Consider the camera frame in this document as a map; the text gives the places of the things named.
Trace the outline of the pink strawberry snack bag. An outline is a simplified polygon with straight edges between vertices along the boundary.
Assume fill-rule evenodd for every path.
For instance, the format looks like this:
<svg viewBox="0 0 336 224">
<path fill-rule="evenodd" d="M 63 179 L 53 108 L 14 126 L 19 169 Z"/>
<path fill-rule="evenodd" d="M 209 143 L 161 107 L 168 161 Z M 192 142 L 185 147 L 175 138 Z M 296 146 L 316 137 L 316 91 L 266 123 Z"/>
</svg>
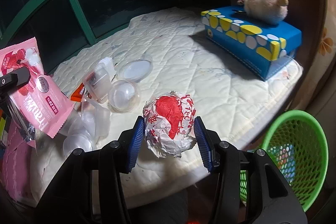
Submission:
<svg viewBox="0 0 336 224">
<path fill-rule="evenodd" d="M 30 80 L 14 91 L 10 99 L 35 129 L 54 138 L 74 103 L 45 75 L 36 38 L 1 49 L 1 76 L 19 68 L 28 69 Z"/>
</svg>

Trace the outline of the orange snack wrapper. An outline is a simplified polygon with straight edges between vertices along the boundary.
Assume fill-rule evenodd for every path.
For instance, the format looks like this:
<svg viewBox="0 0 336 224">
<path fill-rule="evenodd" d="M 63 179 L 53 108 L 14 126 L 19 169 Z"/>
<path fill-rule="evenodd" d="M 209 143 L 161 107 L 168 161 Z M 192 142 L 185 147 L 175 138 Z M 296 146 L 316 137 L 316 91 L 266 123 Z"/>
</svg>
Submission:
<svg viewBox="0 0 336 224">
<path fill-rule="evenodd" d="M 85 86 L 81 83 L 77 89 L 71 94 L 70 100 L 73 102 L 81 102 L 83 95 L 85 94 Z"/>
</svg>

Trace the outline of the clear plastic cup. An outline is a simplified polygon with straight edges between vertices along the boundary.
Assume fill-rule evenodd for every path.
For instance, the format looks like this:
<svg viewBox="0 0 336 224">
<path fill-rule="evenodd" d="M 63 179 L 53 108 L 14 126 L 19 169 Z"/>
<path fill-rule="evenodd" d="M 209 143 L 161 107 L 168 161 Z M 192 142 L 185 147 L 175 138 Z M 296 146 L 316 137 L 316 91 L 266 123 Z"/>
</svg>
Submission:
<svg viewBox="0 0 336 224">
<path fill-rule="evenodd" d="M 84 96 L 81 102 L 81 120 L 96 144 L 109 134 L 110 110 L 97 101 Z"/>
</svg>

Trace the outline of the clear square plastic box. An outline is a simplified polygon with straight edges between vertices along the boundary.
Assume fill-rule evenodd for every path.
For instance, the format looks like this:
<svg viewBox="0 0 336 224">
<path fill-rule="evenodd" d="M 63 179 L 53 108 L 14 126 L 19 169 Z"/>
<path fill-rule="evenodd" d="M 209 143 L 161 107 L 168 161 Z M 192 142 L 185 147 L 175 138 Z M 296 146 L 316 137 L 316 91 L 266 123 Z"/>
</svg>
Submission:
<svg viewBox="0 0 336 224">
<path fill-rule="evenodd" d="M 100 63 L 86 73 L 83 76 L 82 82 L 93 100 L 98 103 L 104 103 L 107 100 L 112 83 L 105 64 Z"/>
</svg>

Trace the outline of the red white paper ball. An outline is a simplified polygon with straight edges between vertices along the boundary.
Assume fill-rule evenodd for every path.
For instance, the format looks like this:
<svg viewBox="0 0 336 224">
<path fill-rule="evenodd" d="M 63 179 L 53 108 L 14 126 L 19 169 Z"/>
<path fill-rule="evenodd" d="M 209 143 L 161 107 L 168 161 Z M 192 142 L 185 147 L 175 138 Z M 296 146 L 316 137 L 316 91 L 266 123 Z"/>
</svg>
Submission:
<svg viewBox="0 0 336 224">
<path fill-rule="evenodd" d="M 147 101 L 143 107 L 145 141 L 157 158 L 181 157 L 196 144 L 193 125 L 196 115 L 189 94 L 169 92 Z"/>
</svg>

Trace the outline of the clear round capsule half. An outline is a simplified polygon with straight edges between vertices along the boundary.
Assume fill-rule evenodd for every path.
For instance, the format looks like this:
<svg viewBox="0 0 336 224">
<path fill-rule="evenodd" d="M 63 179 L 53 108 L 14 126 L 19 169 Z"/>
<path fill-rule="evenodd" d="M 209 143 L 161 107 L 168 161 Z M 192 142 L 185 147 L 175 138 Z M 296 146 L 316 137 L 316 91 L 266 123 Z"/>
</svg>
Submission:
<svg viewBox="0 0 336 224">
<path fill-rule="evenodd" d="M 129 112 L 138 106 L 141 93 L 136 83 L 128 80 L 118 80 L 112 83 L 108 92 L 108 102 L 117 112 Z"/>
</svg>

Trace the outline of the clear round lid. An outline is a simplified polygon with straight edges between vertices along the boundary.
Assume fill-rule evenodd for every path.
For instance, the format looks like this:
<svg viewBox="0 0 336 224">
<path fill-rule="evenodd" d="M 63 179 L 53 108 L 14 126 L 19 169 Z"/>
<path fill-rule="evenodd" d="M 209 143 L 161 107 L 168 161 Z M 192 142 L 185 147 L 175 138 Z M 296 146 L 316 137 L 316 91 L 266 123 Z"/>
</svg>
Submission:
<svg viewBox="0 0 336 224">
<path fill-rule="evenodd" d="M 151 55 L 143 54 L 139 58 L 128 61 L 122 65 L 117 71 L 119 80 L 127 80 L 139 83 L 150 75 L 153 70 L 153 59 Z"/>
</svg>

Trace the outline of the green plastic mesh basket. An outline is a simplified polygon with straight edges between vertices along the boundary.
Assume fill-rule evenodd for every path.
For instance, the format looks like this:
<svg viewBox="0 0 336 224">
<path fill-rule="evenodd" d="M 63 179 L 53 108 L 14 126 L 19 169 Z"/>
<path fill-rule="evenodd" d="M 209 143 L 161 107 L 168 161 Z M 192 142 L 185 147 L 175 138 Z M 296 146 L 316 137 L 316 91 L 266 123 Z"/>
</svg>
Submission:
<svg viewBox="0 0 336 224">
<path fill-rule="evenodd" d="M 305 111 L 287 111 L 272 123 L 259 148 L 268 153 L 307 211 L 322 189 L 329 164 L 319 122 Z"/>
</svg>

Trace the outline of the blue yellow dotted tissue box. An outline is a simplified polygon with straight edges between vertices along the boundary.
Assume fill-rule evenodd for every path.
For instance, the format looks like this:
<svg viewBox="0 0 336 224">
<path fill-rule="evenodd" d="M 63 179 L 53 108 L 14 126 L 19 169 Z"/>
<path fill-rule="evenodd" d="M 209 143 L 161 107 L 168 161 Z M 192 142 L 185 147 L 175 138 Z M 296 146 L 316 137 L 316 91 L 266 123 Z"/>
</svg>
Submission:
<svg viewBox="0 0 336 224">
<path fill-rule="evenodd" d="M 302 32 L 286 22 L 273 26 L 247 16 L 242 6 L 201 12 L 206 36 L 266 81 L 290 63 Z"/>
</svg>

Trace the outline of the cream quilted mat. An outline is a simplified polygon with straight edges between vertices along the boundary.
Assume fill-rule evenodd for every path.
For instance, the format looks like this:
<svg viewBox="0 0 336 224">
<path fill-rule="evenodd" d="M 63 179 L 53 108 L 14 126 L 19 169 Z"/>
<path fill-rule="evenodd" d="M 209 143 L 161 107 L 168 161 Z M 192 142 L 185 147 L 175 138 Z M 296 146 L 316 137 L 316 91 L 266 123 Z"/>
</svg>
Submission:
<svg viewBox="0 0 336 224">
<path fill-rule="evenodd" d="M 146 101 L 170 91 L 190 94 L 206 128 L 242 149 L 280 110 L 303 73 L 291 60 L 264 82 L 206 38 L 200 16 L 172 8 L 133 18 L 126 29 L 61 63 L 52 78 L 70 96 L 103 57 L 112 57 L 122 67 L 143 54 L 151 57 L 153 70 L 138 84 L 141 101 L 130 112 L 111 113 L 109 135 L 98 142 L 98 149 L 132 128 Z M 31 154 L 30 187 L 36 202 L 64 162 L 64 139 L 60 134 L 53 139 L 45 136 L 42 147 Z M 121 174 L 121 182 L 127 206 L 136 207 L 177 193 L 208 175 L 197 145 L 181 158 L 159 159 L 143 142 L 135 168 Z"/>
</svg>

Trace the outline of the floral beige curtain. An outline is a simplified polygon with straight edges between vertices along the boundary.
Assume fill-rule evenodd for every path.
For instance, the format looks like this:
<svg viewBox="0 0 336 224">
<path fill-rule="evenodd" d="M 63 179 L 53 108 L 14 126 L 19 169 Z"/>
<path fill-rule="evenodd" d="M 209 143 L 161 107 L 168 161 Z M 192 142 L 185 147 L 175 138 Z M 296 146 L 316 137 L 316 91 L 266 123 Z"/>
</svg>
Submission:
<svg viewBox="0 0 336 224">
<path fill-rule="evenodd" d="M 291 103 L 292 109 L 304 110 L 326 83 L 335 65 L 335 0 L 327 0 L 326 18 L 317 53 L 302 86 Z"/>
</svg>

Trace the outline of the beige plush toy animal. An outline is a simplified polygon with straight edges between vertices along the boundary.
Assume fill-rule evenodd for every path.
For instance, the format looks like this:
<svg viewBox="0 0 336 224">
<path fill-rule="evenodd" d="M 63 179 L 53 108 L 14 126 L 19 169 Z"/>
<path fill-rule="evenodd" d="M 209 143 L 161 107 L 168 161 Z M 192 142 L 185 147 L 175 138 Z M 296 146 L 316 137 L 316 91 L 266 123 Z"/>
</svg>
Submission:
<svg viewBox="0 0 336 224">
<path fill-rule="evenodd" d="M 239 0 L 237 4 L 244 6 L 246 14 L 271 25 L 277 25 L 288 14 L 288 0 Z"/>
</svg>

